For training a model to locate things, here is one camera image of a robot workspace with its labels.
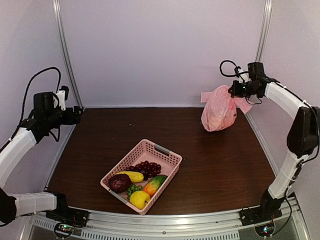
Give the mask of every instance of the pink basket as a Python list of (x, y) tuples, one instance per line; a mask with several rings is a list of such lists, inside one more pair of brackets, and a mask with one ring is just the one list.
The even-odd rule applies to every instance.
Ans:
[[(127, 167), (135, 166), (140, 162), (144, 161), (154, 162), (161, 165), (161, 174), (168, 176), (161, 187), (156, 191), (155, 195), (151, 198), (149, 203), (144, 207), (144, 209), (139, 209), (133, 206), (127, 200), (127, 193), (115, 193), (109, 188), (109, 179), (113, 177), (116, 173), (125, 171)], [(168, 184), (171, 182), (173, 177), (179, 170), (179, 165), (182, 161), (182, 157), (158, 144), (155, 144), (147, 139), (143, 139), (138, 143), (107, 175), (105, 175), (100, 184), (107, 189), (113, 196), (119, 199), (121, 202), (126, 204), (128, 207), (135, 210), (141, 215), (145, 215), (158, 197), (162, 194)], [(142, 181), (137, 183), (138, 186), (145, 186), (151, 178), (147, 181)]]

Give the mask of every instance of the plastic bag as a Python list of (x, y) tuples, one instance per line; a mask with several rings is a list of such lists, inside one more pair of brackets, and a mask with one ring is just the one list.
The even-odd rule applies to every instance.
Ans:
[(237, 118), (237, 107), (246, 114), (252, 108), (244, 98), (231, 97), (230, 87), (222, 85), (212, 92), (201, 93), (201, 103), (206, 103), (201, 122), (208, 132), (226, 129), (234, 124)]

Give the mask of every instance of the dark wood surface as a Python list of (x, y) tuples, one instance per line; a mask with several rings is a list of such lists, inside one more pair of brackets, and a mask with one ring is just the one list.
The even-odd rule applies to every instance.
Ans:
[(274, 174), (245, 116), (206, 132), (202, 108), (86, 109), (49, 184), (70, 206), (135, 214), (100, 180), (141, 139), (183, 157), (180, 169), (148, 214), (193, 214), (260, 204)]

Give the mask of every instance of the vertical metal post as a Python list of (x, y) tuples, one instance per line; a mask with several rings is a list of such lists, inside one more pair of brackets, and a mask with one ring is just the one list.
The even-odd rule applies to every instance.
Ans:
[(263, 53), (264, 53), (267, 38), (268, 38), (271, 16), (272, 16), (272, 0), (265, 0), (260, 39), (259, 39), (258, 48), (256, 51), (256, 57), (255, 57), (256, 62), (262, 61)]
[(77, 88), (74, 72), (72, 70), (71, 66), (71, 61), (70, 61), (70, 56), (67, 48), (67, 41), (66, 41), (66, 36), (65, 36), (65, 31), (64, 31), (64, 25), (62, 21), (62, 15), (61, 15), (61, 9), (60, 9), (60, 0), (53, 0), (53, 10), (54, 10), (54, 16), (55, 16), (55, 21), (58, 29), (58, 34), (59, 34), (59, 39), (60, 39), (60, 45), (62, 49), (62, 55), (63, 55), (63, 60), (66, 68), (66, 72), (68, 74), (69, 82), (70, 82), (70, 88), (72, 90), (73, 96), (75, 98), (76, 104), (80, 107), (83, 108), (80, 94)]

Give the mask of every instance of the beet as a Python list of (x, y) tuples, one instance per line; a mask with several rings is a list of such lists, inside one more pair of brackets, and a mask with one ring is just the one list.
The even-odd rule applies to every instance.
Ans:
[(131, 186), (132, 182), (127, 174), (117, 174), (109, 179), (109, 186), (112, 191), (120, 194)]

